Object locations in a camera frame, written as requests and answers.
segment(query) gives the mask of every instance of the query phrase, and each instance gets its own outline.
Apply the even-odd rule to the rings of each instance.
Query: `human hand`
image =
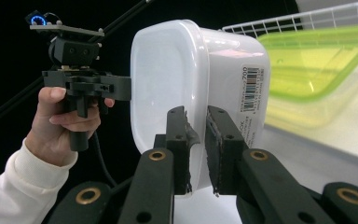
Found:
[[[81,118],[77,111],[64,113],[63,99],[66,89],[44,87],[39,92],[36,114],[25,139],[28,149],[42,161],[62,166],[64,159],[73,153],[70,148],[69,131],[87,132],[90,138],[101,124],[97,103],[89,106],[88,117]],[[108,107],[115,103],[113,99],[104,99]]]

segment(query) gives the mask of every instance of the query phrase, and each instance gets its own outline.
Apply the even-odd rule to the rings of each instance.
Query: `barcode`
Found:
[[[258,94],[257,80],[262,75],[262,69],[254,67],[243,67],[242,81],[243,90],[241,98],[241,112],[255,111],[256,96]]]

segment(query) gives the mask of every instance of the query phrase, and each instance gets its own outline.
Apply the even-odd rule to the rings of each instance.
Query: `green plastic tray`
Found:
[[[319,100],[358,65],[358,25],[271,33],[257,40],[271,62],[269,94],[285,100]]]

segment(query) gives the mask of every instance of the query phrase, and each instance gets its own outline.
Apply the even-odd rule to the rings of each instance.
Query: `wire shelf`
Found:
[[[358,25],[358,2],[309,12],[225,26],[222,31],[258,38],[261,35]]]

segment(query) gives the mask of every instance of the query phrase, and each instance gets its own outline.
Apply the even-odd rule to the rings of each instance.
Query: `white sleeve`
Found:
[[[0,175],[0,224],[41,223],[76,163],[73,152],[62,167],[39,160],[22,141]]]

